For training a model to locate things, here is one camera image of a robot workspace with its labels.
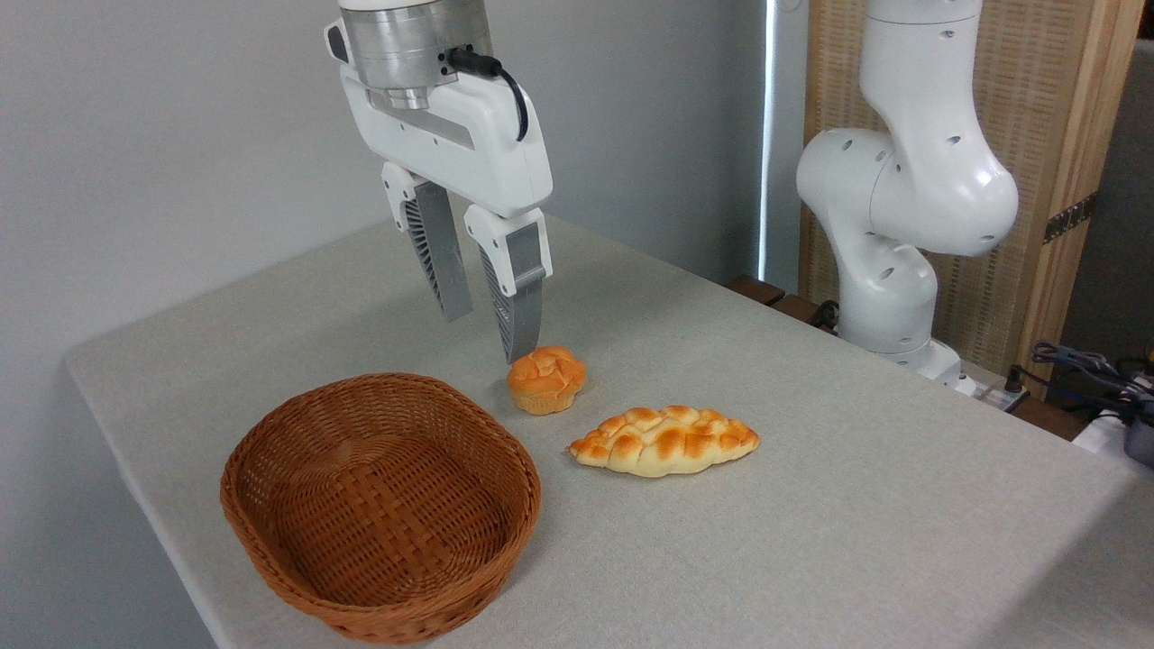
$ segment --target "cable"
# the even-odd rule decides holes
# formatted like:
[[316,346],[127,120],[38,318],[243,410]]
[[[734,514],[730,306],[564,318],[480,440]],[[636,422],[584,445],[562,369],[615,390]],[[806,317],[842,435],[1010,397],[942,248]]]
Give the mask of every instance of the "cable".
[[1058,386],[1054,381],[1047,381],[1046,379],[1039,376],[1037,374],[1034,374],[1033,372],[1026,370],[1021,365],[1017,364],[1012,365],[1011,371],[1014,373],[1020,373],[1021,375],[1027,376],[1028,379],[1037,382],[1039,385],[1046,386],[1047,388],[1061,395],[1078,400],[1082,403],[1086,403],[1095,408],[1101,408],[1102,410],[1115,411],[1121,416],[1119,418],[1125,418],[1123,420],[1126,419],[1133,420],[1137,418],[1141,419],[1144,423],[1148,425],[1154,426],[1154,412],[1147,412],[1148,408],[1144,405],[1140,400],[1132,397],[1127,398],[1126,391],[1124,391],[1116,398],[1095,397],[1063,388],[1062,386]]
[[[471,45],[467,49],[454,47],[449,50],[447,59],[448,64],[456,68],[457,72],[475,74],[485,79],[496,79],[500,76],[509,84],[509,89],[512,90],[514,100],[517,103],[517,141],[523,141],[525,134],[529,133],[529,106],[525,104],[525,95],[520,91],[520,85],[517,84],[511,74],[505,72],[501,61],[493,57],[473,52]],[[448,69],[442,68],[441,72],[448,73]]]
[[1137,390],[1154,396],[1145,386],[1126,379],[1110,361],[1100,353],[1078,351],[1073,348],[1039,341],[1033,349],[1034,363],[1052,364],[1055,367],[1069,367],[1095,383],[1111,390]]
[[520,142],[525,139],[525,134],[529,133],[529,106],[525,105],[525,96],[520,92],[520,85],[517,85],[512,75],[505,72],[504,68],[499,69],[497,74],[509,84],[509,89],[512,90],[514,100],[517,102],[517,124],[519,125],[517,141]]

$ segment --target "black wire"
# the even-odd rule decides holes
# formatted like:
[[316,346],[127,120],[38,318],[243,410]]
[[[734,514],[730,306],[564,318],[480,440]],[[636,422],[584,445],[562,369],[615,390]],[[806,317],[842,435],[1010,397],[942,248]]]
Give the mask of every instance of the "black wire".
[[[454,47],[447,54],[442,54],[441,60],[447,61],[456,72],[475,74],[485,79],[500,76],[505,80],[509,89],[512,90],[514,99],[517,102],[517,141],[520,142],[525,139],[525,134],[529,133],[529,106],[525,105],[525,96],[520,91],[520,85],[514,81],[511,74],[505,72],[501,61],[487,54],[473,52],[472,46]],[[442,74],[448,74],[448,68],[441,68]]]
[[520,85],[517,85],[512,75],[505,72],[503,67],[497,68],[497,74],[509,84],[509,89],[512,90],[512,97],[517,102],[517,124],[519,126],[517,129],[517,141],[520,142],[525,139],[525,134],[529,133],[529,107],[525,105],[525,96],[520,92]]
[[1017,365],[1016,364],[1016,365],[1012,365],[1011,367],[1013,370],[1017,370],[1018,372],[1021,372],[1022,375],[1032,379],[1033,381],[1035,381],[1035,382],[1037,382],[1037,383],[1040,383],[1042,386],[1046,386],[1046,387],[1050,388],[1051,390],[1057,391],[1058,394],[1069,396],[1071,398],[1076,398],[1078,401],[1081,401],[1082,403],[1093,405],[1095,408],[1101,408],[1102,410],[1112,410],[1112,411],[1116,411],[1121,416],[1124,416],[1124,417],[1141,419],[1146,424],[1154,426],[1154,413],[1146,412],[1146,408],[1142,405],[1141,402],[1134,403],[1134,402],[1131,402],[1131,401],[1123,401],[1123,400],[1115,400],[1115,398],[1101,398],[1101,397],[1085,395],[1082,393],[1078,393],[1078,391],[1073,391],[1073,390],[1063,388],[1062,386],[1058,386],[1057,383],[1055,383],[1052,381],[1047,381],[1046,379],[1039,376],[1037,374],[1034,374],[1029,370],[1026,370],[1021,365]]

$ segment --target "wicker basket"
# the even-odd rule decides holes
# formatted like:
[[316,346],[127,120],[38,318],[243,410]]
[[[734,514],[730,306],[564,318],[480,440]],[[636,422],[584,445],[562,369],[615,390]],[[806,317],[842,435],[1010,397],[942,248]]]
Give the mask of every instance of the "wicker basket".
[[367,374],[265,416],[228,458],[220,502],[282,599],[342,635],[404,644],[497,596],[540,482],[524,447],[448,385]]

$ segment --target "bread roll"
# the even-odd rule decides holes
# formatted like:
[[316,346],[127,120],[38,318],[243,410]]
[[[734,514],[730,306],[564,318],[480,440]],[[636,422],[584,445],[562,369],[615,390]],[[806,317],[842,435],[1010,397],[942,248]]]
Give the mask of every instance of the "bread roll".
[[512,364],[507,382],[514,405],[525,412],[561,412],[585,385],[585,364],[563,346],[537,348]]
[[715,410],[669,405],[660,412],[634,408],[610,417],[569,445],[569,453],[589,467],[660,478],[736,460],[758,442],[745,424]]

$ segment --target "robotic arm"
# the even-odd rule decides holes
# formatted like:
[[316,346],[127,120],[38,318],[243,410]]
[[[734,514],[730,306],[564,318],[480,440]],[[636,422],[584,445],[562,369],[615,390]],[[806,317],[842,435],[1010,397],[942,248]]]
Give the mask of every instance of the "robotic arm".
[[470,311],[448,191],[469,200],[505,359],[537,346],[553,176],[529,96],[490,53],[482,0],[339,0],[329,52],[444,316]]
[[1018,188],[974,110],[981,8],[869,0],[861,89],[891,134],[826,130],[797,167],[837,260],[841,337],[962,391],[972,383],[958,355],[930,338],[937,278],[917,248],[984,254],[1018,211]]

